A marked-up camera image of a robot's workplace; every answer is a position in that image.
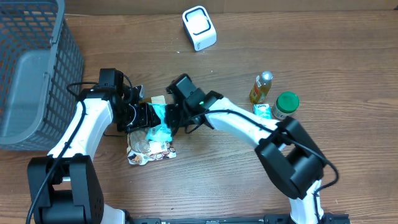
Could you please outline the mint green wet wipes pack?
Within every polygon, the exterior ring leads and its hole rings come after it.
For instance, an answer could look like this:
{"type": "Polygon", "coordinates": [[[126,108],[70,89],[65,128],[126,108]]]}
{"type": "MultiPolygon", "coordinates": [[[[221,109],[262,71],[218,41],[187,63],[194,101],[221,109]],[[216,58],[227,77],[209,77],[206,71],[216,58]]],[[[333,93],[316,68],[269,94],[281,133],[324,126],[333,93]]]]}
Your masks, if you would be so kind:
{"type": "Polygon", "coordinates": [[[156,142],[172,142],[172,132],[165,121],[165,104],[150,103],[150,105],[153,106],[156,115],[159,117],[160,124],[148,130],[146,139],[156,142]]]}

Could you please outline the brown snack packet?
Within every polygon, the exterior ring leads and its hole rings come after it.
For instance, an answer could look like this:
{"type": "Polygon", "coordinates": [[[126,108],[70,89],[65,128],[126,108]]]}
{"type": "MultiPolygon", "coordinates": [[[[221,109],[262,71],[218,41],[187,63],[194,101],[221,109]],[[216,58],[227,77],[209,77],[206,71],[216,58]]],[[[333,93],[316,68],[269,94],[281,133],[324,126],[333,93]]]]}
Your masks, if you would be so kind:
{"type": "MultiPolygon", "coordinates": [[[[149,104],[165,104],[164,95],[153,96],[149,104]]],[[[150,128],[144,128],[127,135],[127,160],[131,165],[146,165],[148,162],[172,159],[177,156],[172,142],[156,142],[147,140],[150,128]]]]}

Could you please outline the teal Kleenex tissue pack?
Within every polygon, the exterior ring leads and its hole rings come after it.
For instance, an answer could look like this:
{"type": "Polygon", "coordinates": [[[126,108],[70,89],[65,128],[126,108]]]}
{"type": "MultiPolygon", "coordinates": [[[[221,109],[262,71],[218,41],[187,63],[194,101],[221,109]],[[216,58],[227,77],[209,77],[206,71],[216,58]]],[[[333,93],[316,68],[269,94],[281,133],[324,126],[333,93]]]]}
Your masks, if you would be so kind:
{"type": "Polygon", "coordinates": [[[271,107],[269,104],[255,104],[253,105],[253,113],[264,119],[272,119],[271,107]]]}

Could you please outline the yellow oil bottle silver cap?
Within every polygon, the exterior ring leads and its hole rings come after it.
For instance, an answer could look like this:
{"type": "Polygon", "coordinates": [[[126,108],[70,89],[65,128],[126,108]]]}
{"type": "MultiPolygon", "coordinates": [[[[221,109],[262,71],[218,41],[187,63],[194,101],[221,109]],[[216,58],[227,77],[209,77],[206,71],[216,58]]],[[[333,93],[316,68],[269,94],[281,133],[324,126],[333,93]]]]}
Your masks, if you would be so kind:
{"type": "Polygon", "coordinates": [[[261,104],[265,102],[266,96],[272,86],[273,74],[270,71],[264,71],[256,77],[254,86],[249,94],[252,104],[261,104]]]}

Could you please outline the green lid glass jar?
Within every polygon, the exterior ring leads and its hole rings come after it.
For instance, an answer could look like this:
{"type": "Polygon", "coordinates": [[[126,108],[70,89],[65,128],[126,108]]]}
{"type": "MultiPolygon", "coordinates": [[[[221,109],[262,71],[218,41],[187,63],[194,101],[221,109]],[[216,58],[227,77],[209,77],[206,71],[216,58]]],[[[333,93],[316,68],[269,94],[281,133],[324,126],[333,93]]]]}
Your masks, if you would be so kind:
{"type": "Polygon", "coordinates": [[[286,91],[277,97],[272,106],[272,114],[277,119],[285,119],[287,116],[294,114],[299,105],[299,97],[294,92],[286,91]]]}

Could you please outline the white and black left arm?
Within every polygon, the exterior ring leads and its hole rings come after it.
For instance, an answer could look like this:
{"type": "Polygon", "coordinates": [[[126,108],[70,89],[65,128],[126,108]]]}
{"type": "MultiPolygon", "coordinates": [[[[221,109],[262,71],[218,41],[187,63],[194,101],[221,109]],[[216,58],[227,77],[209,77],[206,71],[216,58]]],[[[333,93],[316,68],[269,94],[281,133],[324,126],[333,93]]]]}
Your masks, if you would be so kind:
{"type": "Polygon", "coordinates": [[[76,112],[61,140],[27,166],[32,199],[27,223],[135,222],[126,210],[105,204],[93,159],[111,123],[126,133],[160,123],[143,97],[142,85],[97,83],[76,95],[76,112]]]}

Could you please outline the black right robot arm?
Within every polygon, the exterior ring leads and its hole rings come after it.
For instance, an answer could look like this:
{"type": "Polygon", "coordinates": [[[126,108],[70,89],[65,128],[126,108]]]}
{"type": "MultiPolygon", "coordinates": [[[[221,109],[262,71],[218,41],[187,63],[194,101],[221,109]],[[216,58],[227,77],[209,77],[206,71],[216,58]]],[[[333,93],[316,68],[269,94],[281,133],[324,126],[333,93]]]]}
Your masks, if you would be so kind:
{"type": "Polygon", "coordinates": [[[174,100],[166,109],[167,124],[172,129],[204,124],[251,145],[271,182],[289,198],[289,221],[323,222],[319,192],[327,160],[297,120],[263,119],[215,91],[167,92],[174,100]]]}

